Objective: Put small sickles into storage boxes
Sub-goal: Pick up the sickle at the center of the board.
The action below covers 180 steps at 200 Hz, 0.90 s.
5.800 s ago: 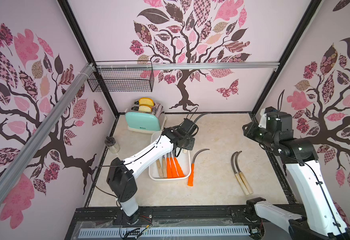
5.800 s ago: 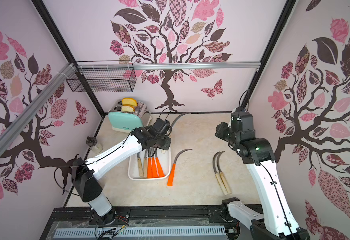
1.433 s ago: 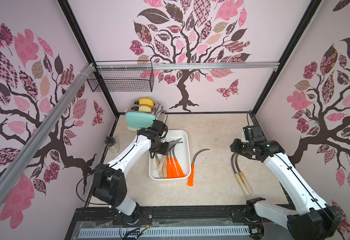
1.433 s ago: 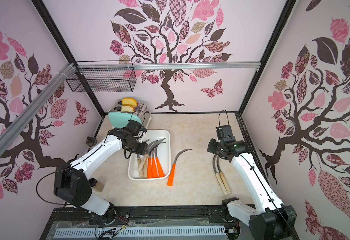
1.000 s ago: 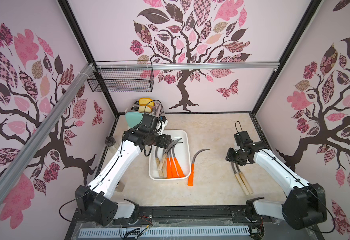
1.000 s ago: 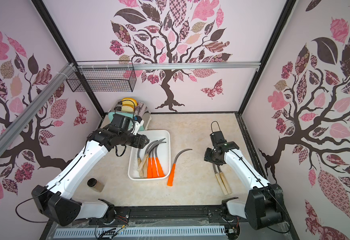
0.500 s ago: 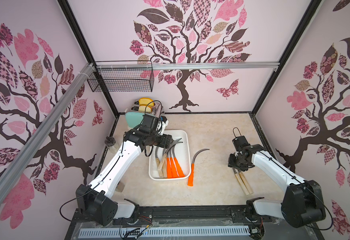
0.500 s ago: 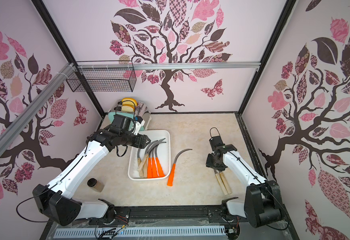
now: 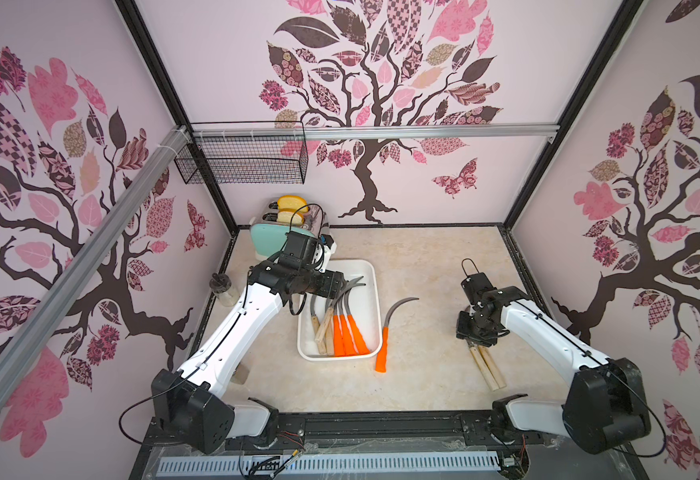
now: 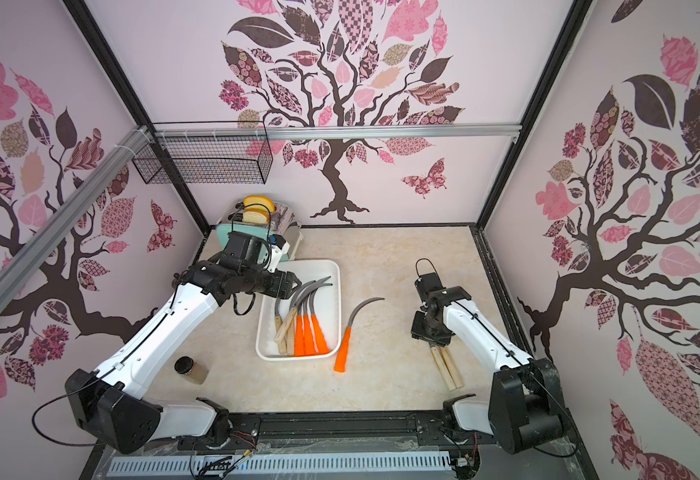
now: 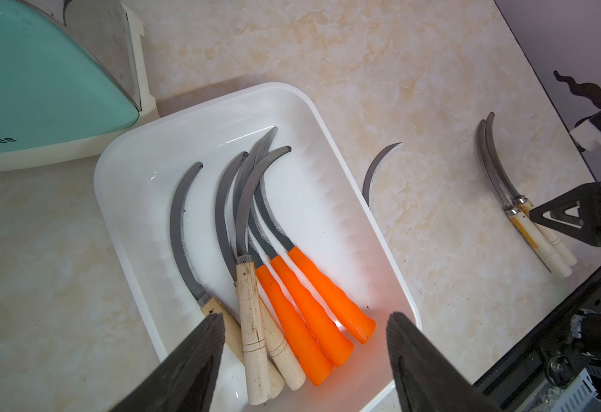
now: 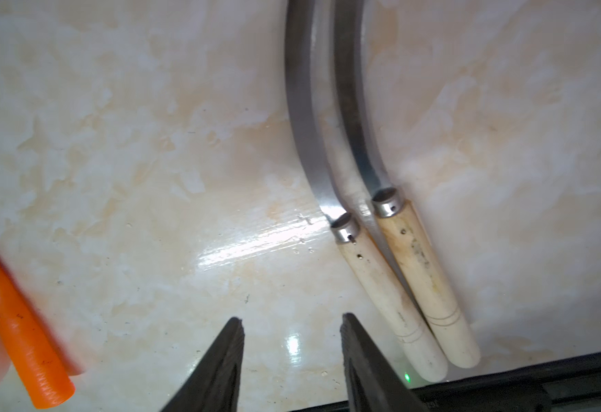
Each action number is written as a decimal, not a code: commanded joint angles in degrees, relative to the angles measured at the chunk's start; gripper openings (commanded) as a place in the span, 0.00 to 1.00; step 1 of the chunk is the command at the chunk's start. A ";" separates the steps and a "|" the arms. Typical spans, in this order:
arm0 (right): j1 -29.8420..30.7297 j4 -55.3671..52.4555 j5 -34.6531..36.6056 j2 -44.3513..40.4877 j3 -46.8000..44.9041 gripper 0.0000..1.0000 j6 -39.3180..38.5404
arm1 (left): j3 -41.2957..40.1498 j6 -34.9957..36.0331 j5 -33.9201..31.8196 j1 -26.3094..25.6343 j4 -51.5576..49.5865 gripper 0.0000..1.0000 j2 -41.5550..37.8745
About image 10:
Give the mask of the orange handle sickle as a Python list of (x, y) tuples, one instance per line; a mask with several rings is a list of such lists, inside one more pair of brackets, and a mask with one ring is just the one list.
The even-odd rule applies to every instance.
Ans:
[(312, 322), (309, 313), (309, 300), (313, 294), (313, 288), (310, 287), (307, 293), (304, 295), (304, 299), (301, 304), (301, 324), (302, 327), (302, 355), (303, 356), (313, 356), (317, 353), (315, 343), (314, 343), (314, 333), (312, 330)]
[(348, 358), (348, 353), (350, 349), (350, 340), (352, 336), (352, 327), (355, 321), (356, 316), (359, 314), (359, 312), (366, 307), (367, 305), (370, 305), (375, 302), (379, 301), (384, 301), (384, 297), (372, 297), (369, 299), (366, 299), (362, 302), (360, 302), (351, 312), (349, 320), (347, 322), (344, 335), (342, 337), (342, 342), (340, 344), (339, 351), (336, 356), (335, 360), (335, 365), (334, 365), (334, 371), (336, 373), (345, 373), (346, 372), (346, 365), (347, 365), (347, 358)]
[(305, 355), (305, 345), (304, 345), (304, 326), (303, 326), (303, 314), (302, 305), (304, 303), (305, 294), (302, 294), (297, 303), (297, 316), (295, 320), (295, 339), (294, 339), (294, 349), (295, 356), (301, 357)]
[(325, 277), (324, 279), (321, 279), (317, 282), (318, 287), (310, 294), (309, 300), (308, 300), (308, 305), (309, 305), (309, 313), (310, 313), (310, 319), (311, 319), (311, 325), (312, 325), (312, 331), (313, 331), (313, 337), (314, 337), (314, 344), (316, 347), (316, 352), (319, 355), (323, 354), (328, 354), (330, 352), (323, 330), (321, 328), (320, 322), (317, 317), (317, 312), (315, 308), (315, 295), (317, 291), (326, 286), (327, 282), (329, 280), (329, 277)]

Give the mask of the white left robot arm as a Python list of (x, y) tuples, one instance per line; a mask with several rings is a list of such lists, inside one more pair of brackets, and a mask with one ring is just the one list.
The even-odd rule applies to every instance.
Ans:
[(144, 331), (94, 371), (78, 369), (68, 378), (65, 391), (76, 424), (121, 454), (168, 438), (193, 438), (207, 448), (223, 447), (231, 431), (226, 408), (207, 398), (161, 405), (145, 395), (189, 334), (227, 300), (240, 293), (289, 299), (301, 285), (292, 272), (196, 263), (180, 277), (175, 293)]

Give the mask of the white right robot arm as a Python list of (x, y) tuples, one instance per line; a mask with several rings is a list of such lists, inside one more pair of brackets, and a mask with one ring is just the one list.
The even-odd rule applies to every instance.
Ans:
[(446, 288), (435, 272), (415, 281), (421, 306), (411, 335), (426, 342), (450, 389), (457, 388), (455, 362), (447, 352), (458, 337), (491, 375), (487, 401), (474, 395), (444, 403), (457, 429), (488, 434), (516, 454), (565, 437), (573, 428), (560, 375), (552, 362), (516, 346), (480, 311), (461, 286)]

